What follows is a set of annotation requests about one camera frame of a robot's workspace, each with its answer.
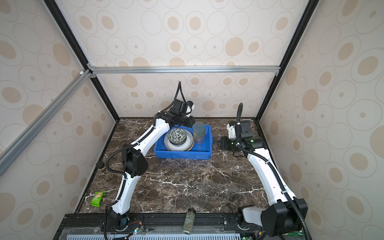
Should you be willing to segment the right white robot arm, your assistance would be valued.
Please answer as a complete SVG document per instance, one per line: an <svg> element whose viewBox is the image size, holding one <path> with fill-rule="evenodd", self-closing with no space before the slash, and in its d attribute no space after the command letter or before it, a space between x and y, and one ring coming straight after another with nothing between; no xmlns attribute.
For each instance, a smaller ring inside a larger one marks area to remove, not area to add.
<svg viewBox="0 0 384 240"><path fill-rule="evenodd" d="M273 163L266 142L255 137L249 121L232 121L227 124L228 136L221 137L220 148L233 153L243 153L256 170L266 191L269 207L244 207L243 221L262 227L270 236L302 231L310 240L311 234L305 222L308 205L290 190Z"/></svg>

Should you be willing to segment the leaf pattern ceramic bowl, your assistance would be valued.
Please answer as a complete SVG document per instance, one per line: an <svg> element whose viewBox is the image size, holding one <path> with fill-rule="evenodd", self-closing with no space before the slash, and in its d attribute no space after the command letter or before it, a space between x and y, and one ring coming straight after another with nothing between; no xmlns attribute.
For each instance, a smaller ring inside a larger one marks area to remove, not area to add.
<svg viewBox="0 0 384 240"><path fill-rule="evenodd" d="M174 128L167 133L167 137L172 145L179 146L186 142L187 133L184 129Z"/></svg>

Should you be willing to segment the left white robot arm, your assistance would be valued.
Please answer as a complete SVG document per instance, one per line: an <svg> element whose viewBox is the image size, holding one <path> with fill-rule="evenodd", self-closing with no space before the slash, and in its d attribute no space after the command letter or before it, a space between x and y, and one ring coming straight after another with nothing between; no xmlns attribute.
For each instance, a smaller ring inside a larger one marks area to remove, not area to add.
<svg viewBox="0 0 384 240"><path fill-rule="evenodd" d="M191 116L194 104L191 101L178 99L154 116L153 124L137 140L130 145L112 153L106 160L109 172L122 175L122 181L116 199L106 206L106 217L118 228L128 224L130 203L140 177L147 171L145 159L150 148L174 126L192 127L195 123ZM122 169L111 169L109 161L122 154Z"/></svg>

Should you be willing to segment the green glass cup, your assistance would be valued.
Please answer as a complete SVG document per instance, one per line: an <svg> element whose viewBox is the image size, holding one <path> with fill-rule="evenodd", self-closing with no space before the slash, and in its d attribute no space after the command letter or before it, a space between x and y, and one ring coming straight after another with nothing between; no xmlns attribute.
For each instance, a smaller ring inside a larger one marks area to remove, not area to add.
<svg viewBox="0 0 384 240"><path fill-rule="evenodd" d="M205 135L194 137L195 144L202 145L205 141Z"/></svg>

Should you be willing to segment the black striped rim plate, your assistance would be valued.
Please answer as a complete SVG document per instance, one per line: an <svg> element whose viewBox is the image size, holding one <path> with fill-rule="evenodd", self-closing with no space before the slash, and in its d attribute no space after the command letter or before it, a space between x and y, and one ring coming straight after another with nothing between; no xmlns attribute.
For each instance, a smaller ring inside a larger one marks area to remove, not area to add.
<svg viewBox="0 0 384 240"><path fill-rule="evenodd" d="M189 151L193 147L194 137L193 137L192 133L186 129L184 129L184 130L187 133L187 140L184 144L179 145L179 146L172 145L169 142L168 137L167 137L167 133L166 133L165 138L164 138L164 144L165 144L165 147L169 151L184 152L184 151Z"/></svg>

